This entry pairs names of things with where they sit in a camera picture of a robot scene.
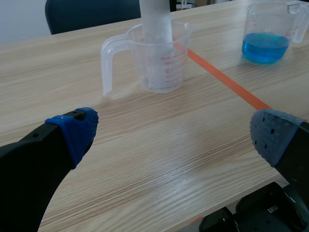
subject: wooden table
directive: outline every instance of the wooden table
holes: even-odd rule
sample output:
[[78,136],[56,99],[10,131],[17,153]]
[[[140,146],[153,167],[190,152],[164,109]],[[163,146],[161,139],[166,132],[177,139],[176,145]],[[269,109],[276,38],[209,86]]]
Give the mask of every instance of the wooden table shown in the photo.
[[[191,49],[275,109],[309,118],[309,47],[274,65],[241,58],[245,0],[174,13],[196,24]],[[144,91],[131,54],[103,97],[100,48],[131,20],[0,46],[0,145],[48,117],[89,106],[93,147],[54,195],[40,232],[175,231],[276,180],[254,151],[255,109],[192,60],[182,88]]]

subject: dark blue chair back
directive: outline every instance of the dark blue chair back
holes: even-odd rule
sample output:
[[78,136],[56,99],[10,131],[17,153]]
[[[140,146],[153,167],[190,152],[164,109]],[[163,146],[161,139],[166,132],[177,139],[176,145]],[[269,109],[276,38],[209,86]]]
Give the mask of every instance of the dark blue chair back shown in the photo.
[[140,18],[139,0],[47,0],[51,34]]

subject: clear plastic pitcher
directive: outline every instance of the clear plastic pitcher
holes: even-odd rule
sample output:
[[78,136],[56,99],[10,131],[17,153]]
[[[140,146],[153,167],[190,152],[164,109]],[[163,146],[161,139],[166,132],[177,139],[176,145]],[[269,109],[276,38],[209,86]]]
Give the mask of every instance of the clear plastic pitcher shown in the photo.
[[192,26],[172,22],[173,42],[144,43],[142,25],[126,34],[109,38],[101,50],[103,93],[112,90],[112,58],[121,51],[131,50],[141,85],[150,92],[166,93],[181,86],[185,72],[188,42]]
[[257,63],[281,59],[290,41],[302,42],[309,8],[300,2],[260,2],[248,7],[242,53]]

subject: water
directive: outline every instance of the water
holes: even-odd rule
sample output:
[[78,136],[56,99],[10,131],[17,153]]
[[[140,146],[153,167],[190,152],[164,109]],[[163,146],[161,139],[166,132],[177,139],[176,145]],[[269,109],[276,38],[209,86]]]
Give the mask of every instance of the water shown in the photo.
[[289,46],[289,39],[265,32],[246,35],[242,44],[245,58],[257,63],[273,63],[281,59]]

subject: orange line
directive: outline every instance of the orange line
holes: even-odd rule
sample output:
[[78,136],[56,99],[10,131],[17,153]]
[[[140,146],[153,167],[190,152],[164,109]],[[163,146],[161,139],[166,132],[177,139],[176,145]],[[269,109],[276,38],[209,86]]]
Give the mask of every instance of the orange line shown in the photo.
[[199,64],[202,68],[204,68],[206,71],[208,71],[211,75],[216,77],[219,81],[221,81],[223,84],[225,84],[230,90],[235,92],[237,95],[239,95],[241,98],[243,98],[247,103],[249,103],[251,106],[253,106],[255,109],[271,109],[270,106],[262,102],[260,99],[258,99],[256,96],[248,92],[245,88],[243,88],[241,85],[237,84],[235,81],[233,81],[231,78],[229,78],[227,75],[225,75],[220,70],[216,69],[214,66],[212,66],[210,63],[208,63],[206,60],[204,60],[202,57],[200,57],[195,52],[188,50],[188,56],[194,60],[197,64]]

